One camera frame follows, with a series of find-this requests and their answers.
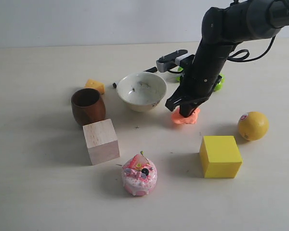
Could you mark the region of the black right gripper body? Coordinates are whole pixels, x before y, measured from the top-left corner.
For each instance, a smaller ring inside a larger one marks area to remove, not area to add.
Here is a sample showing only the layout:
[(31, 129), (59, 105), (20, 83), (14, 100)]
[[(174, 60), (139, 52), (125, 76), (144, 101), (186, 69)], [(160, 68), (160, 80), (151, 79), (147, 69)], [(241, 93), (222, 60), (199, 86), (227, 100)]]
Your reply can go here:
[(165, 106), (170, 111), (174, 111), (177, 106), (190, 104), (199, 106), (207, 101), (213, 93), (213, 84), (209, 84), (208, 86), (210, 91), (205, 93), (205, 95), (201, 96), (198, 93), (196, 95), (191, 95), (184, 89), (183, 84), (180, 83), (173, 95), (166, 100)]

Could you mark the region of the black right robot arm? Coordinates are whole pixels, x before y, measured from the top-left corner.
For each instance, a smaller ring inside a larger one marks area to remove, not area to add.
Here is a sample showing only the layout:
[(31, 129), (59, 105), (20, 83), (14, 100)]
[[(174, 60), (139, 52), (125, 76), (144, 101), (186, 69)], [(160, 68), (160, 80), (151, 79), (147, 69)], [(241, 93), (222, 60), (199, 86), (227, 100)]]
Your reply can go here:
[(220, 72), (226, 61), (248, 62), (246, 56), (231, 53), (245, 41), (274, 40), (281, 28), (289, 26), (289, 0), (233, 1), (222, 9), (211, 7), (202, 20), (202, 38), (195, 54), (178, 50), (156, 61), (159, 72), (176, 66), (183, 68), (180, 85), (165, 106), (189, 117), (207, 101), (221, 81)]

